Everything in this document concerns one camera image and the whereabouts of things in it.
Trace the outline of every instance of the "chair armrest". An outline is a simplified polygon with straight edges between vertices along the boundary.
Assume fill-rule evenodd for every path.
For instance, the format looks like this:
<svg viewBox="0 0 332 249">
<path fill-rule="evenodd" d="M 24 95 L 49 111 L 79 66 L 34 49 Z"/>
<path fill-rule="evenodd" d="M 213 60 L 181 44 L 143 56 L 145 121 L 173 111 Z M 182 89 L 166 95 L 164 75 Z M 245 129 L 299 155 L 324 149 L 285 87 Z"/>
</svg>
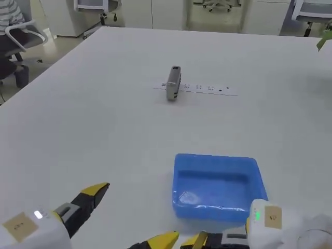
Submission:
<svg viewBox="0 0 332 249">
<path fill-rule="evenodd" d="M 17 45 L 19 46 L 23 52 L 26 52 L 26 49 L 24 48 L 24 46 L 22 44 L 20 44 L 10 33 L 11 30 L 14 30 L 14 29 L 21 29 L 21 28 L 25 28 L 26 26 L 28 25 L 32 25 L 34 24 L 36 21 L 35 20 L 31 20 L 29 22 L 23 22 L 23 23 L 20 23 L 20 24 L 15 24 L 15 25 L 12 25 L 12 26 L 8 26 L 5 28 L 5 33 L 6 35 Z"/>
</svg>

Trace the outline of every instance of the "blue container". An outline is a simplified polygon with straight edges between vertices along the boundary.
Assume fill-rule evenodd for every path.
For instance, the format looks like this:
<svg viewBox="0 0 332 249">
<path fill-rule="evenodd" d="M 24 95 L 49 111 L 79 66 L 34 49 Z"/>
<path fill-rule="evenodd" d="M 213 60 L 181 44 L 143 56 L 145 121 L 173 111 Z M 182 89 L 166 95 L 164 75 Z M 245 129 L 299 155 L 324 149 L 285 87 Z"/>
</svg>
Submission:
<svg viewBox="0 0 332 249">
<path fill-rule="evenodd" d="M 245 223 L 255 199 L 268 200 L 253 158 L 178 154 L 173 208 L 179 218 Z"/>
</svg>

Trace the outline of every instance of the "office chair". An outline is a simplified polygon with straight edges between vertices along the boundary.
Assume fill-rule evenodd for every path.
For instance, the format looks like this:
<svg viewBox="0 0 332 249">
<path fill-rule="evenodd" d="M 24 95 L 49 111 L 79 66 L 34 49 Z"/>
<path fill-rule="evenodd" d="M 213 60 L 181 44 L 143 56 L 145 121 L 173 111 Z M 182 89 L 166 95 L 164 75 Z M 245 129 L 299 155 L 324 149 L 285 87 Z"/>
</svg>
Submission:
<svg viewBox="0 0 332 249">
<path fill-rule="evenodd" d="M 330 29 L 329 21 L 332 19 L 331 0 L 296 0 L 292 20 L 308 23 L 304 37 L 308 37 L 313 23 L 322 23 Z"/>
<path fill-rule="evenodd" d="M 97 12 L 100 15 L 100 24 L 105 26 L 105 19 L 107 13 L 114 14 L 113 20 L 117 21 L 116 13 L 114 12 L 119 6 L 121 1 L 115 0 L 74 0 L 74 9 L 80 12 Z M 100 26 L 93 27 L 83 33 L 83 39 L 86 39 L 89 35 L 94 33 L 100 28 Z"/>
<path fill-rule="evenodd" d="M 16 0 L 18 6 L 20 7 L 22 14 L 25 19 L 25 23 L 16 24 L 12 26 L 8 26 L 5 29 L 6 35 L 17 45 L 17 48 L 8 51 L 5 56 L 12 57 L 15 56 L 17 59 L 17 64 L 22 64 L 23 59 L 21 56 L 21 52 L 26 52 L 27 49 L 44 44 L 48 41 L 47 35 L 38 29 L 36 26 L 36 21 L 32 19 L 31 16 L 31 7 L 30 7 L 30 1 L 29 0 Z M 22 45 L 20 44 L 11 34 L 10 31 L 13 29 L 18 28 L 27 28 L 29 32 L 29 40 L 26 44 Z M 33 63 L 42 63 L 43 61 L 41 59 L 28 59 L 24 60 L 25 64 L 33 64 Z"/>
<path fill-rule="evenodd" d="M 210 0 L 210 1 L 206 1 L 203 3 L 203 8 L 206 9 L 206 7 L 209 6 L 209 12 L 212 12 L 212 10 L 215 7 L 223 7 L 223 8 L 227 8 L 227 12 L 231 11 L 231 8 L 233 7 L 229 1 L 227 0 Z"/>
</svg>

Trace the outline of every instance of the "white power strip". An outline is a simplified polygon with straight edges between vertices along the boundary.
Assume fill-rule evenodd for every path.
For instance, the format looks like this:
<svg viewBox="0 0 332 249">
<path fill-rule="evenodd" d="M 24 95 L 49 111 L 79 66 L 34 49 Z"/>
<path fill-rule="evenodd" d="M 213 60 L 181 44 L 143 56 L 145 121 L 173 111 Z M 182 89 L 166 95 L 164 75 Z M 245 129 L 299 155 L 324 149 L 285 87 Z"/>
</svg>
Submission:
<svg viewBox="0 0 332 249">
<path fill-rule="evenodd" d="M 154 89 L 166 90 L 166 83 L 156 84 L 154 86 Z M 180 84 L 179 91 L 238 96 L 236 92 L 230 87 L 220 87 L 220 86 L 216 87 L 216 86 L 204 86 L 204 85 L 195 85 L 195 84 Z"/>
</svg>

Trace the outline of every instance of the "green object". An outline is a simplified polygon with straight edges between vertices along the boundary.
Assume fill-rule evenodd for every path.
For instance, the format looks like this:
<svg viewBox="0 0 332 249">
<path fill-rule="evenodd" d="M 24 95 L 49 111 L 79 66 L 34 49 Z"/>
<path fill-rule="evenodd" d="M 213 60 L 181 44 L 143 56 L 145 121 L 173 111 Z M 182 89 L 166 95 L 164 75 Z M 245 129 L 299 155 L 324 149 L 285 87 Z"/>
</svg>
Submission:
<svg viewBox="0 0 332 249">
<path fill-rule="evenodd" d="M 318 48 L 318 51 L 320 51 L 323 47 L 323 45 L 326 43 L 327 40 L 332 40 L 332 31 L 328 31 L 326 32 L 322 39 L 317 43 L 317 48 Z"/>
</svg>

